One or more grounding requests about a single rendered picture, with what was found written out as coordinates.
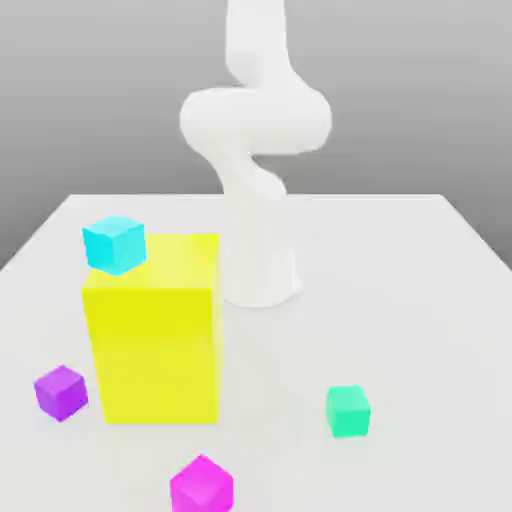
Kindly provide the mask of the small green cube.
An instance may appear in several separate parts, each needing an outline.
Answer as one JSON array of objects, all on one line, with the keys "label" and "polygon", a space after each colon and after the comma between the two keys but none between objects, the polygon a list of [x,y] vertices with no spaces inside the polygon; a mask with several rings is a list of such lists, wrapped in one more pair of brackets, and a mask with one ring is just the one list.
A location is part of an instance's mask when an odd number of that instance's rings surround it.
[{"label": "small green cube", "polygon": [[335,438],[366,436],[370,415],[370,403],[361,386],[333,386],[328,389],[326,416]]}]

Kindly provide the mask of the large yellow box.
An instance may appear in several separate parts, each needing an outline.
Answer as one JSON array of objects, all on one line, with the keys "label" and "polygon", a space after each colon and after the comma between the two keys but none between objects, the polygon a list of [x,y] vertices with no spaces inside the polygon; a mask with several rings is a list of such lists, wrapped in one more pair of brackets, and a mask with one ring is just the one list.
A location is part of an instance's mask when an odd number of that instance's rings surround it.
[{"label": "large yellow box", "polygon": [[216,234],[150,234],[145,263],[82,298],[109,424],[214,424],[223,364]]}]

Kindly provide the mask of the small cyan cube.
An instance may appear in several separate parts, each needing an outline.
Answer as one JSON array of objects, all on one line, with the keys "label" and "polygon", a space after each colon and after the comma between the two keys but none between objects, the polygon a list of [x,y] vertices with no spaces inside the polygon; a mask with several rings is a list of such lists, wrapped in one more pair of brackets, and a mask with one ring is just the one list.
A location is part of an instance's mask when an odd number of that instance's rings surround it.
[{"label": "small cyan cube", "polygon": [[109,216],[82,228],[88,265],[113,276],[147,259],[144,224],[125,216]]}]

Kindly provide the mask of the small purple cube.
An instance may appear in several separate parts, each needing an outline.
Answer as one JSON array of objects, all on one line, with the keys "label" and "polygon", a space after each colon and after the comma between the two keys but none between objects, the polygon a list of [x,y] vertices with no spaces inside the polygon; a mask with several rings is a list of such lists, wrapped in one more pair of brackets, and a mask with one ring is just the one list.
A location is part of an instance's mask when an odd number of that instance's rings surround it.
[{"label": "small purple cube", "polygon": [[84,377],[61,365],[34,382],[39,407],[62,422],[88,404]]}]

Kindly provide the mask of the small magenta cube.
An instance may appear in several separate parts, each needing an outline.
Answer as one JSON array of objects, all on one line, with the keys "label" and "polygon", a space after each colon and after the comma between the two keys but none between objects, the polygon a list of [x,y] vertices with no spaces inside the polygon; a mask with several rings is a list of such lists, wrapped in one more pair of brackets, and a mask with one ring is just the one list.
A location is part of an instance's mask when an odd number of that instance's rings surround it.
[{"label": "small magenta cube", "polygon": [[234,503],[232,475],[199,455],[170,480],[172,512],[230,512]]}]

